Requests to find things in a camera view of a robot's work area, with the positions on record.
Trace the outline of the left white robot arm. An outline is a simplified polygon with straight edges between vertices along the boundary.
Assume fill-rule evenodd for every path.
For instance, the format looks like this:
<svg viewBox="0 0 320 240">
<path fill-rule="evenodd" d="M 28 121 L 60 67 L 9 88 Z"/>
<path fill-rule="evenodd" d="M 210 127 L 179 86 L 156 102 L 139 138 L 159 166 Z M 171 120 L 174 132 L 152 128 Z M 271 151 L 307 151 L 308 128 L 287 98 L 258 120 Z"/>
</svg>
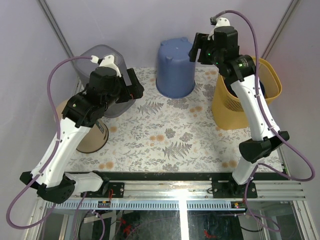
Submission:
<svg viewBox="0 0 320 240">
<path fill-rule="evenodd" d="M 118 76 L 110 67 L 97 67 L 91 72 L 89 83 L 84 90 L 72 96 L 59 119 L 57 137 L 38 165 L 20 175 L 20 181 L 36 190 L 42 199 L 61 204 L 76 193 L 92 192 L 105 197 L 110 190 L 109 178 L 99 171 L 71 174 L 65 169 L 72 154 L 114 104 L 140 99 L 144 87 L 140 84 L 133 68 L 126 70 L 131 85 Z"/>
</svg>

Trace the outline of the blue plastic bucket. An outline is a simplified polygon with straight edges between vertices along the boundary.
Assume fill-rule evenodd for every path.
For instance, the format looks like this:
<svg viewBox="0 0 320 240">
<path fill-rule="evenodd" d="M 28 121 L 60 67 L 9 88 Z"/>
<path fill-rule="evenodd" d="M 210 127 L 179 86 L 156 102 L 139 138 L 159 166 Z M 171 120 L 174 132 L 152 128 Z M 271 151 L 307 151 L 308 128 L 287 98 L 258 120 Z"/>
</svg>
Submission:
<svg viewBox="0 0 320 240">
<path fill-rule="evenodd" d="M 165 97 L 181 99 L 195 88 L 196 64 L 190 61 L 192 44 L 187 37 L 160 43 L 156 63 L 156 88 Z"/>
</svg>

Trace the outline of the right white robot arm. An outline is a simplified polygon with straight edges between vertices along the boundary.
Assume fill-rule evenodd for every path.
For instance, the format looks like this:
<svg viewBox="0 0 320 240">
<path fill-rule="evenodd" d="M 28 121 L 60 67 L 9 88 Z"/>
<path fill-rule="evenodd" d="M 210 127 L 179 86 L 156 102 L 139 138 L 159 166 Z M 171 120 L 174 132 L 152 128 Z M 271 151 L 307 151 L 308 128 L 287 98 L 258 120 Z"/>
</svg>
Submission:
<svg viewBox="0 0 320 240">
<path fill-rule="evenodd" d="M 289 140 L 274 122 L 260 88 L 258 59 L 239 53 L 238 31 L 232 26 L 219 26 L 213 34 L 196 33 L 189 52 L 191 62 L 214 65 L 237 96 L 248 120 L 251 138 L 239 144 L 241 158 L 232 178 L 216 189 L 225 196 L 239 198 L 253 187 L 255 170 L 264 158 Z"/>
</svg>

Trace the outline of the beige bin with black rim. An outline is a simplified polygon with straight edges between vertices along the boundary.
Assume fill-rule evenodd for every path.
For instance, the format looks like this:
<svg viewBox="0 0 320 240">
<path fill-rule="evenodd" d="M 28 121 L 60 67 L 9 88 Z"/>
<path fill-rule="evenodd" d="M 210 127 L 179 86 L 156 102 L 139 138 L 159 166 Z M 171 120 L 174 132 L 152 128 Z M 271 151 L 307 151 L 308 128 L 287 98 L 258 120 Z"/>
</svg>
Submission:
<svg viewBox="0 0 320 240">
<path fill-rule="evenodd" d="M 65 100 L 56 107 L 56 111 L 60 126 L 56 156 L 74 150 L 94 153 L 107 143 L 109 132 L 106 125 L 97 116 L 89 116 L 90 106 L 84 100 Z"/>
</svg>

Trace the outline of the yellow mesh waste basket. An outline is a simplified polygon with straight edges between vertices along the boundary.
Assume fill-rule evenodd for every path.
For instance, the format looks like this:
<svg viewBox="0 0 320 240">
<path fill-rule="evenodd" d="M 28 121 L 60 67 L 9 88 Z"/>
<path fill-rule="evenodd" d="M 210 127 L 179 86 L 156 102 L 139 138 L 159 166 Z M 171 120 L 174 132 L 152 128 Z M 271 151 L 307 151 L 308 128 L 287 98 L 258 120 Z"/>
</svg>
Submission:
<svg viewBox="0 0 320 240">
<path fill-rule="evenodd" d="M 258 76 L 264 87 L 265 101 L 269 105 L 281 94 L 282 84 L 272 65 L 262 58 L 259 59 Z M 211 111 L 216 125 L 223 130 L 236 130 L 249 126 L 239 99 L 229 92 L 221 75 L 217 78 Z"/>
</svg>

